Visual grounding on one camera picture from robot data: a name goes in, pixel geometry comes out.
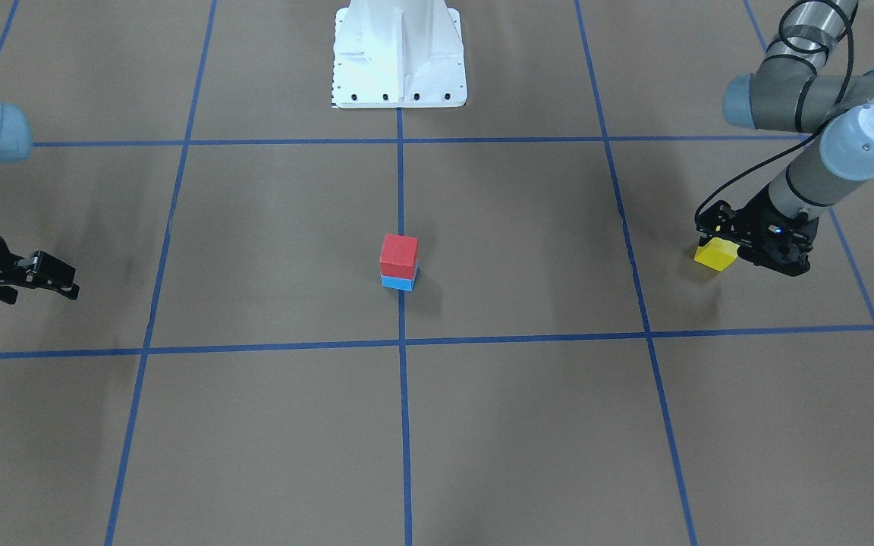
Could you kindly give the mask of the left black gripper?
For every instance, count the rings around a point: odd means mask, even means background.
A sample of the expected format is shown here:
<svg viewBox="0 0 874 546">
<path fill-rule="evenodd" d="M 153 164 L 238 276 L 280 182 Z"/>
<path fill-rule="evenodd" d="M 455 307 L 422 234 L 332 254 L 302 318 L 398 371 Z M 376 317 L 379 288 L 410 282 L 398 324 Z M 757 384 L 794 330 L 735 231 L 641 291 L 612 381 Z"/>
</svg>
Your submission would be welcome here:
<svg viewBox="0 0 874 546">
<path fill-rule="evenodd" d="M 737 242 L 743 231 L 737 251 L 739 259 L 797 277 L 811 269 L 810 253 L 819 219 L 806 212 L 787 218 L 774 206 L 759 202 L 736 211 L 728 202 L 718 200 L 695 214 L 695 227 L 704 241 L 719 238 Z"/>
</svg>

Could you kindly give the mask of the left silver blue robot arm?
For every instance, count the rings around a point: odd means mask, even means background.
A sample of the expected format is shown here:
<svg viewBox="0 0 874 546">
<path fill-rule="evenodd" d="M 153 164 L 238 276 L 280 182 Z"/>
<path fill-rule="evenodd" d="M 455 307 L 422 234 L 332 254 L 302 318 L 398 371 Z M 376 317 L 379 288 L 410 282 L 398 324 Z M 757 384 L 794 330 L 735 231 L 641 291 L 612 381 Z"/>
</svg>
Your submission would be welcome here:
<svg viewBox="0 0 874 546">
<path fill-rule="evenodd" d="M 854 76 L 856 1 L 797 1 L 755 73 L 724 96 L 733 127 L 803 133 L 791 162 L 746 205 L 711 194 L 695 211 L 694 258 L 716 271 L 736 259 L 796 277 L 810 269 L 823 214 L 874 179 L 874 67 Z"/>
</svg>

